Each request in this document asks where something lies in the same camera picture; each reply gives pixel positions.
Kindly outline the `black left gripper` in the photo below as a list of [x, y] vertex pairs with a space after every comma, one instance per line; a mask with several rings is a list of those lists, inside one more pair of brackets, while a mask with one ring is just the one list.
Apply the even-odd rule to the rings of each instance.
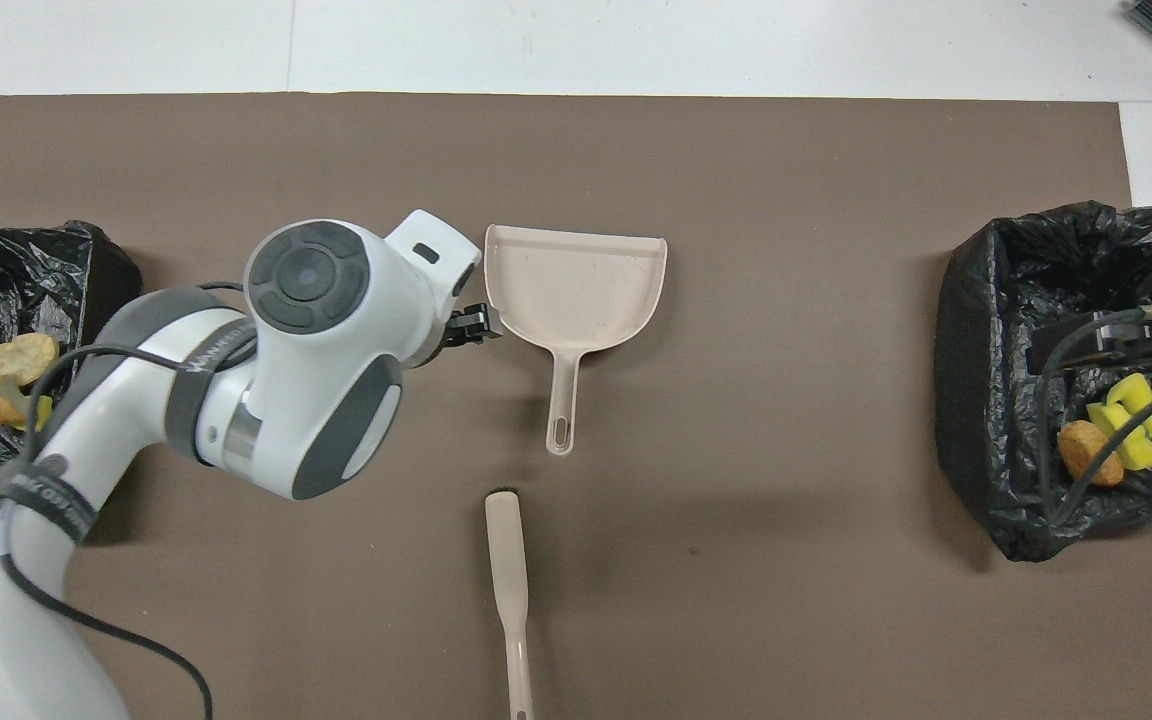
[[468, 305], [461, 313], [452, 313], [445, 324], [439, 348], [460, 347], [467, 343], [483, 343], [503, 336], [503, 325], [495, 306], [490, 304]]

